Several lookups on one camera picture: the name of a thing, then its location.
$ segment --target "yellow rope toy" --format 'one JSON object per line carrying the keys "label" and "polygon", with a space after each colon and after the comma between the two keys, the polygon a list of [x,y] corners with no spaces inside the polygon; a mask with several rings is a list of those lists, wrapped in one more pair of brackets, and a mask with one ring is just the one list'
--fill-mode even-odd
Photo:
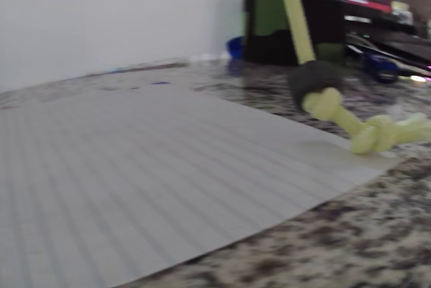
{"label": "yellow rope toy", "polygon": [[387,151],[401,143],[431,139],[431,122],[425,114],[415,113],[407,120],[395,122],[389,115],[377,115],[362,122],[341,103],[343,96],[333,87],[321,93],[309,93],[303,109],[313,118],[333,121],[352,138],[352,153]]}

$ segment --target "white wall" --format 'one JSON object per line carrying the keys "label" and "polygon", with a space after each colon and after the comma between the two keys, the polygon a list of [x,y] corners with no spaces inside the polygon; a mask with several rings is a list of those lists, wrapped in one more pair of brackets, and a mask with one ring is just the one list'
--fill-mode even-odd
{"label": "white wall", "polygon": [[241,0],[0,0],[0,91],[218,54],[241,33]]}

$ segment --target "lined paper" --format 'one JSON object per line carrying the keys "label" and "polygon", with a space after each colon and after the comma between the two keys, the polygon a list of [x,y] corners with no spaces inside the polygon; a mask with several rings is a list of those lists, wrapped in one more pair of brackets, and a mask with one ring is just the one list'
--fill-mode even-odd
{"label": "lined paper", "polygon": [[344,139],[149,85],[0,112],[0,287],[114,287],[392,168]]}

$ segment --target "speckled granite surface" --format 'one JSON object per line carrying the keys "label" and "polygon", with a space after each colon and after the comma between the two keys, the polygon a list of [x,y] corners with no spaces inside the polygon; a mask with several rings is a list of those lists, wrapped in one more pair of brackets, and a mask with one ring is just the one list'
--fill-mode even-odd
{"label": "speckled granite surface", "polygon": [[[0,109],[87,92],[168,82],[345,136],[296,111],[287,69],[223,63],[101,75],[0,94]],[[431,83],[377,85],[346,77],[345,107],[361,118],[431,116]],[[121,288],[431,287],[431,145],[395,151],[405,161],[384,176],[264,233]]]}

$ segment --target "blue object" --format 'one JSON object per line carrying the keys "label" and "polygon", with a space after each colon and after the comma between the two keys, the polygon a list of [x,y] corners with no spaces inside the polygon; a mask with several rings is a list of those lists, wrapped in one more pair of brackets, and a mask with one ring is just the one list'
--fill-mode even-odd
{"label": "blue object", "polygon": [[242,37],[237,37],[228,41],[226,48],[233,59],[242,58]]}
{"label": "blue object", "polygon": [[382,55],[365,52],[364,62],[366,72],[380,83],[395,83],[399,78],[400,69],[397,64]]}

